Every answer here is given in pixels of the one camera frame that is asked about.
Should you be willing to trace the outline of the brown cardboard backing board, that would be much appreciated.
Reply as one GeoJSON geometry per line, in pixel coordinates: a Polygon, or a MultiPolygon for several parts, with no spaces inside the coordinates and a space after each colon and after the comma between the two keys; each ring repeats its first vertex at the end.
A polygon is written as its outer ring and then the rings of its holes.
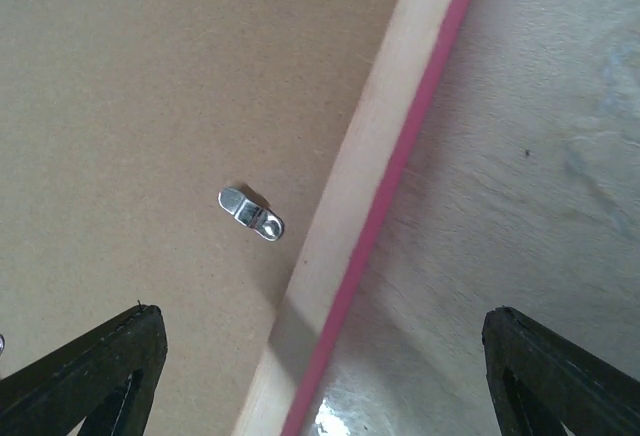
{"type": "Polygon", "coordinates": [[[2,374],[155,304],[148,433],[229,434],[396,1],[1,0],[2,374]]]}

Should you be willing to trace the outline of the pink wooden picture frame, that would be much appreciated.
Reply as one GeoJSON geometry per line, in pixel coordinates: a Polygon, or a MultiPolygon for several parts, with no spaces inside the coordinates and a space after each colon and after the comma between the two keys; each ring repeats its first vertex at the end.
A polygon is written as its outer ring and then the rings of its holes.
{"type": "Polygon", "coordinates": [[[297,435],[471,0],[398,0],[234,425],[297,435]]]}

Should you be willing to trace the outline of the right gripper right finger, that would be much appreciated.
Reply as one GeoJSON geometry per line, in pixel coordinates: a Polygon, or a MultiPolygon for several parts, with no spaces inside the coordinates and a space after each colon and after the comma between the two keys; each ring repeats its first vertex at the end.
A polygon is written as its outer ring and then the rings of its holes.
{"type": "Polygon", "coordinates": [[[503,435],[639,433],[639,382],[520,311],[488,312],[482,343],[503,435]]]}

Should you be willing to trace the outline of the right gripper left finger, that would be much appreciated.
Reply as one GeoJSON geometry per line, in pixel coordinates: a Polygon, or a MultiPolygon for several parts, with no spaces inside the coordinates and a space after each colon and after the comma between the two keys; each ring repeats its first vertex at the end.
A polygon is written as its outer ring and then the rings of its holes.
{"type": "Polygon", "coordinates": [[[167,356],[161,310],[138,304],[1,380],[3,435],[142,435],[167,356]]]}

